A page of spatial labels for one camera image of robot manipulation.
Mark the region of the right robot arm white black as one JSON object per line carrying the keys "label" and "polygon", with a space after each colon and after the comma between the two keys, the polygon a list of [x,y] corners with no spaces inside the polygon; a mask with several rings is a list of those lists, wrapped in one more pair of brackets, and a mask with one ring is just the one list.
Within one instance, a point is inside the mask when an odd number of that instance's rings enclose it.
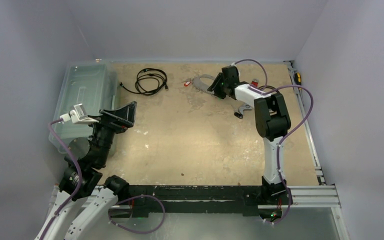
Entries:
{"label": "right robot arm white black", "polygon": [[208,91],[220,99],[230,97],[244,102],[254,110],[255,127],[264,144],[264,173],[257,201],[273,205],[292,204],[283,160],[282,141],[291,128],[284,96],[275,90],[267,93],[253,84],[240,81],[239,70],[234,65],[223,67]]}

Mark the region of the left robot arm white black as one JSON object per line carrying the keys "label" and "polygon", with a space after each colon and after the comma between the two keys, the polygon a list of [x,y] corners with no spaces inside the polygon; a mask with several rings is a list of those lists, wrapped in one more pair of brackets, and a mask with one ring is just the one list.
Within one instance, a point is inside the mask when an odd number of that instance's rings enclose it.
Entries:
{"label": "left robot arm white black", "polygon": [[[48,124],[50,133],[67,151],[64,159],[68,167],[58,185],[51,212],[36,239],[78,240],[111,206],[128,201],[129,183],[115,175],[106,179],[96,196],[92,193],[103,176],[99,170],[106,167],[115,135],[134,126],[136,108],[137,102],[132,101],[117,109],[101,109],[98,115],[93,116],[87,114],[84,105],[79,103],[69,113]],[[92,135],[65,144],[52,126],[68,121],[91,127]]]}

